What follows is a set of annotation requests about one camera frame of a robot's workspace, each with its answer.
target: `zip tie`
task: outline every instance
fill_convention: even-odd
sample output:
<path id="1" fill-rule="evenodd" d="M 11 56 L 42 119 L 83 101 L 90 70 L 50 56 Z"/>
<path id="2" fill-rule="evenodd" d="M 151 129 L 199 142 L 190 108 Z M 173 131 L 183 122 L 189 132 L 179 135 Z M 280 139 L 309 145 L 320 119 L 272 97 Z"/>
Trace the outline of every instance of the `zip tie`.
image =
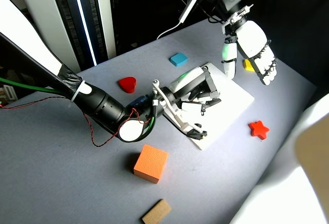
<path id="1" fill-rule="evenodd" d="M 84 80 L 82 80 L 81 84 L 79 85 L 79 87 L 77 88 L 77 91 L 74 93 L 72 99 L 71 99 L 71 103 L 74 101 L 74 99 L 77 97 L 78 93 L 80 92 L 82 85 L 85 83 Z"/>

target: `white robotic hand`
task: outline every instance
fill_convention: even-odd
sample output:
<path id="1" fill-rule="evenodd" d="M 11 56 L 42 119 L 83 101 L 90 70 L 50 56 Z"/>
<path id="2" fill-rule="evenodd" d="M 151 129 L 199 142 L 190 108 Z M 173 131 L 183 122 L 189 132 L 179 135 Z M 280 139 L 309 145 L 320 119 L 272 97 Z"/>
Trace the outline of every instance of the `white robotic hand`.
<path id="1" fill-rule="evenodd" d="M 250 60 L 261 82 L 269 85 L 277 75 L 276 58 L 264 31 L 254 21 L 244 18 L 251 7 L 245 6 L 235 12 L 222 25 L 223 34 L 230 35 L 223 46 L 224 71 L 228 78 L 234 78 L 238 44 L 240 53 Z M 226 26 L 230 27 L 230 33 L 226 32 Z"/>

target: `white light strip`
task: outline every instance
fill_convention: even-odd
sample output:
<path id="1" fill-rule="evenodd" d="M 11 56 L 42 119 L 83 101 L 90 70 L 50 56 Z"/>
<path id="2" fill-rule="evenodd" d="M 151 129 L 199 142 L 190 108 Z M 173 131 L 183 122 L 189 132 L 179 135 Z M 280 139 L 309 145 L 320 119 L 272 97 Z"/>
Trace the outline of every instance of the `white light strip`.
<path id="1" fill-rule="evenodd" d="M 79 11 L 80 11 L 80 16 L 81 16 L 81 20 L 82 20 L 84 32 L 86 33 L 86 37 L 87 37 L 89 49 L 90 49 L 90 52 L 92 53 L 92 58 L 93 58 L 94 66 L 97 66 L 95 55 L 94 55 L 94 50 L 93 50 L 93 47 L 92 47 L 92 42 L 90 41 L 90 37 L 89 37 L 87 23 L 86 23 L 86 20 L 84 19 L 84 14 L 83 14 L 82 6 L 81 6 L 81 1 L 80 0 L 77 0 L 77 2 L 78 2 L 78 7 L 79 7 Z"/>

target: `yellow block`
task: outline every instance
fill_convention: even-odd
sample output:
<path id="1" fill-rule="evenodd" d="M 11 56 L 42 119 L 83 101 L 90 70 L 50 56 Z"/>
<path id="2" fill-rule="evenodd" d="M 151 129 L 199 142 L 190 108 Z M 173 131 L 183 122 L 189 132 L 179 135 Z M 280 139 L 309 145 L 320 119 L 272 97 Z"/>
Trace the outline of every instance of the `yellow block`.
<path id="1" fill-rule="evenodd" d="M 252 68 L 252 65 L 250 63 L 250 61 L 248 59 L 244 59 L 243 60 L 243 67 L 247 70 L 247 71 L 253 71 L 255 72 L 255 70 Z"/>

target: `white board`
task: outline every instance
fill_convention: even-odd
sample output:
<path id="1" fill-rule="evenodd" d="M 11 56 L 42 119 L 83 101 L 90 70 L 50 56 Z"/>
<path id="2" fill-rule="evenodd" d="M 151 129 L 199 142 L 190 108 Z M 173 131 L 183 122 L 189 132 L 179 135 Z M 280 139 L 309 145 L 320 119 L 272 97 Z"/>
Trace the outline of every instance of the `white board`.
<path id="1" fill-rule="evenodd" d="M 184 110 L 182 111 L 184 118 L 191 123 L 201 124 L 202 129 L 208 133 L 202 140 L 190 139 L 200 150 L 205 150 L 214 141 L 218 140 L 221 134 L 254 101 L 254 97 L 251 94 L 238 86 L 234 81 L 228 79 L 213 64 L 207 63 L 204 66 L 208 67 L 217 91 L 220 92 L 222 101 L 207 108 L 204 116 L 201 115 L 201 112 L 188 113 Z"/>

